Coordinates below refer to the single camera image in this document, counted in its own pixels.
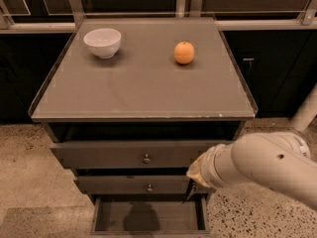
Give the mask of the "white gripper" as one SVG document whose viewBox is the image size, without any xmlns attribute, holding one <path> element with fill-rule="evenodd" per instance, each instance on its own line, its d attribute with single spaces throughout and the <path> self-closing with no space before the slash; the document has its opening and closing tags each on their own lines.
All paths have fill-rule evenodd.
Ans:
<svg viewBox="0 0 317 238">
<path fill-rule="evenodd" d="M 207 188 L 225 186 L 226 154 L 224 144 L 210 148 L 189 166 L 186 176 Z"/>
</svg>

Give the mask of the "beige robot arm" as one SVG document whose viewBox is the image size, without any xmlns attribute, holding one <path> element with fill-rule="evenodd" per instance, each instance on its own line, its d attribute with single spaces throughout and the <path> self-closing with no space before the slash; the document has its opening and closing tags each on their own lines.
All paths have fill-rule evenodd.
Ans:
<svg viewBox="0 0 317 238">
<path fill-rule="evenodd" d="M 186 175 L 206 188 L 254 182 L 317 209 L 317 163 L 289 132 L 252 133 L 200 155 Z"/>
</svg>

